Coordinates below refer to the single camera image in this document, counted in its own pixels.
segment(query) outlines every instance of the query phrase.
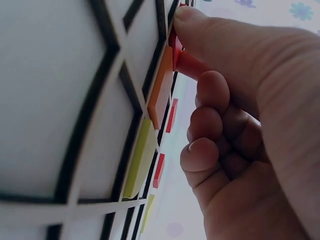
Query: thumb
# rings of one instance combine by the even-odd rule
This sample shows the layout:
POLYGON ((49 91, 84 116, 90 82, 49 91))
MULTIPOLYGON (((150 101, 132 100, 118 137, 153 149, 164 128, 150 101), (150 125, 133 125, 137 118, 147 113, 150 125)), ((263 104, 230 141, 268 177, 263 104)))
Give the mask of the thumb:
POLYGON ((256 118, 262 82, 293 53, 305 51, 308 45, 297 43, 312 36, 301 29, 207 17, 187 6, 177 9, 174 29, 191 55, 224 75, 233 101, 256 118))

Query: plastic piece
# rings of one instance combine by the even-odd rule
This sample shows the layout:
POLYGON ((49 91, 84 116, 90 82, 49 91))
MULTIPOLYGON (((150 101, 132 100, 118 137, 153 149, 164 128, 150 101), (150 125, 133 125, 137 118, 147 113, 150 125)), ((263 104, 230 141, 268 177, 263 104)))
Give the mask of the plastic piece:
POLYGON ((161 123, 164 119, 174 79, 172 54, 172 48, 170 46, 166 46, 147 107, 154 129, 156 130, 160 129, 161 123))
POLYGON ((157 189, 159 187, 162 172, 164 171, 164 167, 165 167, 165 155, 163 153, 161 153, 159 156, 158 165, 156 166, 155 175, 154 175, 154 179, 153 179, 153 183, 152 183, 152 186, 155 189, 157 189))
POLYGON ((145 214, 144 214, 144 218, 143 218, 143 221, 142 221, 142 226, 141 226, 141 233, 144 232, 145 228, 146 228, 146 224, 150 218, 150 213, 152 212, 152 203, 154 202, 155 200, 155 195, 153 194, 150 194, 149 196, 149 200, 148 200, 148 203, 146 205, 146 210, 145 210, 145 214))
POLYGON ((165 132, 168 134, 171 133, 171 130, 174 126, 177 107, 178 107, 178 99, 174 98, 172 101, 172 107, 171 107, 171 111, 170 111, 170 115, 169 115, 168 124, 167 124, 166 130, 165 130, 165 132))
POLYGON ((145 118, 134 149, 123 198, 132 199, 139 193, 151 166, 156 146, 157 138, 153 124, 150 119, 145 118))
POLYGON ((169 46, 172 47, 173 49, 173 53, 172 53, 173 71, 176 71, 178 58, 182 51, 182 44, 179 38, 177 37, 176 31, 174 28, 172 28, 171 30, 168 43, 169 43, 169 46))
POLYGON ((176 71, 182 73, 194 80, 198 80, 201 74, 211 69, 204 63, 191 56, 186 50, 183 50, 178 58, 176 71))

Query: blue flower pattern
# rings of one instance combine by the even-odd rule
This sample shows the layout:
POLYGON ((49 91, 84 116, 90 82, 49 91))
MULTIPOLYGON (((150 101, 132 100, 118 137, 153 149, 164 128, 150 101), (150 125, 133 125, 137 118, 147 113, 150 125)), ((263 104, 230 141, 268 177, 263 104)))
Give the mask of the blue flower pattern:
POLYGON ((310 6, 305 5, 302 2, 291 3, 291 8, 289 10, 293 14, 293 17, 300 19, 301 21, 311 20, 314 12, 311 10, 310 6))
POLYGON ((252 5, 252 0, 235 0, 235 2, 237 3, 237 4, 240 4, 241 6, 244 6, 244 7, 247 7, 247 8, 256 8, 256 6, 255 5, 252 5))

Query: hand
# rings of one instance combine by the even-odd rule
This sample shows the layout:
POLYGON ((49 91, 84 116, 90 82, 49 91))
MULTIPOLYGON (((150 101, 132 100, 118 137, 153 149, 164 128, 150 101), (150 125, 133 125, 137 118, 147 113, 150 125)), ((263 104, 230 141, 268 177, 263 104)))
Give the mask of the hand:
POLYGON ((174 28, 215 70, 181 153, 208 240, 320 239, 320 38, 190 7, 174 28))

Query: black line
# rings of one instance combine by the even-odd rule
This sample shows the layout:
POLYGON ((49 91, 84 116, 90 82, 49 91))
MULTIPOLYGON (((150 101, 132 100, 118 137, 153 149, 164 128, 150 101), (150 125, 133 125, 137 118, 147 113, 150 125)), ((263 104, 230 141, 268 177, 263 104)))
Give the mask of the black line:
POLYGON ((170 108, 170 100, 168 99, 168 103, 166 104, 166 108, 165 108, 165 112, 164 112, 164 117, 163 117, 163 120, 162 120, 161 128, 159 130, 158 137, 157 137, 159 146, 160 146, 160 143, 161 143, 161 140, 162 140, 162 136, 164 134, 165 125, 166 125, 166 119, 167 119, 167 116, 168 116, 168 113, 169 113, 169 108, 170 108))
POLYGON ((130 224, 134 216, 135 207, 130 207, 126 213, 125 222, 122 230, 121 240, 127 240, 130 224))
POLYGON ((83 199, 82 198, 82 199, 79 199, 78 201, 79 204, 109 203, 109 202, 117 202, 120 199, 121 189, 124 184, 126 169, 128 167, 128 162, 130 158, 130 152, 138 132, 139 123, 140 123, 143 112, 140 107, 138 97, 135 93, 132 80, 130 78, 130 75, 128 73, 128 70, 125 64, 123 64, 123 66, 121 67, 119 78, 130 99, 132 108, 134 109, 134 114, 131 120, 128 134, 126 136, 126 140, 125 140, 124 147, 121 154, 121 159, 119 161, 119 166, 117 168, 117 174, 114 179, 111 197, 103 198, 103 199, 86 199, 86 198, 83 199))
POLYGON ((85 133, 117 52, 118 49, 108 48, 82 105, 59 174, 55 191, 55 201, 58 203, 67 202, 73 172, 84 142, 85 133))
POLYGON ((130 202, 133 200, 138 200, 138 197, 139 197, 139 192, 137 193, 137 195, 135 195, 134 198, 122 198, 122 202, 130 202))
POLYGON ((131 27, 131 24, 134 21, 135 16, 143 3, 144 3, 144 0, 133 0, 133 2, 131 3, 128 11, 123 17, 123 24, 126 31, 128 31, 129 28, 131 27))
POLYGON ((36 197, 11 193, 0 193, 0 201, 28 204, 56 204, 53 197, 36 197))
POLYGON ((88 1, 107 47, 108 48, 117 47, 118 46, 117 36, 112 26, 112 22, 105 5, 105 1, 103 0, 88 0, 88 1))
POLYGON ((156 19, 157 19, 157 25, 158 25, 158 34, 159 34, 159 40, 156 44, 151 63, 149 65, 148 71, 146 73, 144 83, 142 86, 142 93, 144 96, 144 99, 147 100, 148 92, 153 80, 153 77, 156 72, 156 67, 158 61, 160 61, 160 56, 162 53, 162 50, 164 48, 165 42, 166 42, 166 21, 165 21, 165 5, 163 0, 154 0, 155 6, 156 6, 156 19))
POLYGON ((143 96, 144 96, 145 100, 147 100, 148 92, 149 92, 149 89, 150 89, 150 86, 151 86, 151 83, 152 83, 152 79, 153 79, 153 76, 154 76, 155 71, 156 71, 157 63, 159 61, 159 58, 160 58, 162 49, 164 47, 165 41, 166 40, 160 40, 156 44, 155 51, 153 53, 150 66, 148 68, 148 72, 146 73, 146 76, 145 76, 145 79, 144 79, 144 83, 143 83, 143 86, 142 86, 142 93, 143 93, 143 96))
POLYGON ((173 0, 173 3, 170 7, 169 13, 168 13, 168 26, 170 26, 172 19, 174 18, 176 8, 178 6, 179 0, 173 0))
POLYGON ((166 15, 164 0, 155 0, 156 20, 159 30, 159 38, 166 39, 166 15))
POLYGON ((54 200, 57 203, 67 202, 72 176, 76 168, 80 149, 84 142, 87 127, 90 123, 92 114, 95 110, 95 106, 107 79, 112 63, 114 62, 114 59, 120 49, 104 1, 89 0, 89 3, 96 17, 104 41, 107 44, 107 51, 98 67, 84 103, 81 107, 64 156, 54 195, 54 200))
POLYGON ((133 230, 133 234, 132 234, 132 240, 136 240, 136 238, 137 238, 137 234, 138 234, 138 230, 139 230, 139 225, 140 225, 142 213, 144 212, 144 207, 145 207, 144 204, 140 205, 140 207, 139 207, 139 212, 138 212, 138 215, 136 217, 136 222, 135 222, 134 230, 133 230))
POLYGON ((89 198, 81 198, 78 200, 78 204, 103 204, 103 203, 111 203, 113 202, 110 198, 100 198, 100 199, 89 199, 89 198))
POLYGON ((127 69, 126 64, 123 64, 119 73, 119 78, 123 84, 123 87, 132 103, 134 110, 141 111, 141 106, 139 104, 139 100, 133 85, 133 81, 130 77, 129 71, 127 69))
POLYGON ((115 220, 115 212, 109 213, 105 216, 103 227, 101 231, 100 240, 108 240, 111 233, 111 228, 115 220))
POLYGON ((46 240, 59 240, 61 235, 62 225, 52 225, 46 230, 46 240))
POLYGON ((174 90, 175 90, 175 85, 176 85, 176 81, 177 81, 177 76, 178 76, 178 72, 175 71, 174 74, 173 74, 173 81, 172 81, 172 85, 171 85, 171 97, 172 95, 174 94, 174 90))
POLYGON ((150 169, 149 169, 148 175, 146 177, 146 181, 145 181, 145 186, 144 186, 143 195, 142 195, 142 197, 144 199, 146 199, 148 197, 149 187, 150 187, 150 184, 152 181, 152 174, 154 173, 154 169, 156 166, 157 156, 158 156, 158 152, 155 151, 153 158, 152 158, 151 165, 150 165, 150 169))

